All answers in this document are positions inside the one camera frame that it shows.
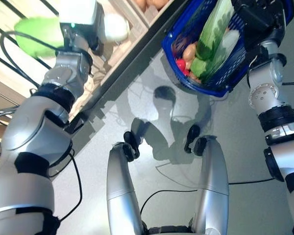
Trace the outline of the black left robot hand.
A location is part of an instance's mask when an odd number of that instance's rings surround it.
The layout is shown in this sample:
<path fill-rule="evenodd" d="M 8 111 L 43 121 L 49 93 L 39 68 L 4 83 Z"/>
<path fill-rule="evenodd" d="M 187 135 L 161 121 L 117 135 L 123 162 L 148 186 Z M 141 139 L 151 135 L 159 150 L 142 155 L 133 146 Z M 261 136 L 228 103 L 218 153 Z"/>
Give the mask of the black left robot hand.
<path fill-rule="evenodd" d="M 98 37 L 103 29 L 104 11 L 96 0 L 62 0 L 59 8 L 60 27 L 68 27 L 85 39 Z"/>

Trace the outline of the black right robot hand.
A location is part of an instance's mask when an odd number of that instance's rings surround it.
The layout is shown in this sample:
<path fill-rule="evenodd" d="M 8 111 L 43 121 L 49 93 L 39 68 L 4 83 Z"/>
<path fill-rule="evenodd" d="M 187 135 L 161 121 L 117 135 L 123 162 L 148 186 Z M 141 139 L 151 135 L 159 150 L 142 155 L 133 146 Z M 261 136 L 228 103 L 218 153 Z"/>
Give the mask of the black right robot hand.
<path fill-rule="evenodd" d="M 231 3 L 246 27 L 261 33 L 284 29 L 294 17 L 292 0 L 233 0 Z"/>

